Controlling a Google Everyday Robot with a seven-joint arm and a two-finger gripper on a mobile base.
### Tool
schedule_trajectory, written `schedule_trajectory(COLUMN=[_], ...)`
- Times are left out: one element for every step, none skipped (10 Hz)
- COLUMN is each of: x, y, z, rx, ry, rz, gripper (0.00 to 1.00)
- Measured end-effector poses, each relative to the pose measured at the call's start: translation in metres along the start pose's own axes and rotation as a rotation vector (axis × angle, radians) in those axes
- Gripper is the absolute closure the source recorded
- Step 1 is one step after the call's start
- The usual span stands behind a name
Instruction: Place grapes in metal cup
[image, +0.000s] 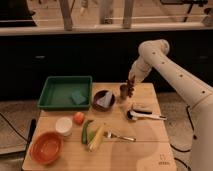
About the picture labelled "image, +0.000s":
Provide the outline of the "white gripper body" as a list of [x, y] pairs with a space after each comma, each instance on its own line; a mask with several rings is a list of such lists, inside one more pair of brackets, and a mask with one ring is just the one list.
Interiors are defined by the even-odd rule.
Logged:
[[141, 83], [145, 79], [145, 76], [136, 65], [133, 65], [129, 71], [128, 79], [134, 84], [137, 84]]

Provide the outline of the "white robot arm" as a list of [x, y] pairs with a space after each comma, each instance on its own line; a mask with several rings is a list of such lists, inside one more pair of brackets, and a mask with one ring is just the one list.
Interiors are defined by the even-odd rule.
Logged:
[[170, 60], [169, 49], [164, 39], [142, 42], [128, 78], [142, 82], [154, 68], [176, 90], [198, 115], [190, 153], [191, 171], [213, 171], [213, 87]]

